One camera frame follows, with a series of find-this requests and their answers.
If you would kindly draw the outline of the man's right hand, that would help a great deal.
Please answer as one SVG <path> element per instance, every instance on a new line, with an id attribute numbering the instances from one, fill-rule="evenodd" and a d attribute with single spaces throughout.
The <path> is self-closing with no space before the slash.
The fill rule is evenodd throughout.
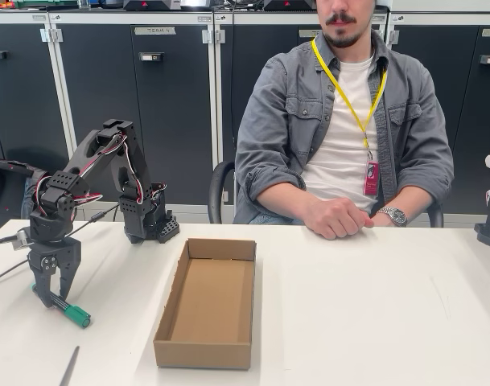
<path id="1" fill-rule="evenodd" d="M 327 240 L 357 234 L 365 228 L 365 218 L 350 199 L 313 199 L 301 211 L 300 217 L 307 228 Z"/>

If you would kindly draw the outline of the man's left hand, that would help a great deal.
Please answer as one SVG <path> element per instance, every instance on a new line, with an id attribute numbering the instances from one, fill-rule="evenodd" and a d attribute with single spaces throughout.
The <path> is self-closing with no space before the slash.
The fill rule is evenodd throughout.
<path id="1" fill-rule="evenodd" d="M 370 217 L 368 213 L 362 212 L 365 218 L 365 227 L 366 228 L 375 228 L 375 227 L 385 227 L 391 224 L 390 218 L 383 213 L 377 213 L 373 217 Z"/>

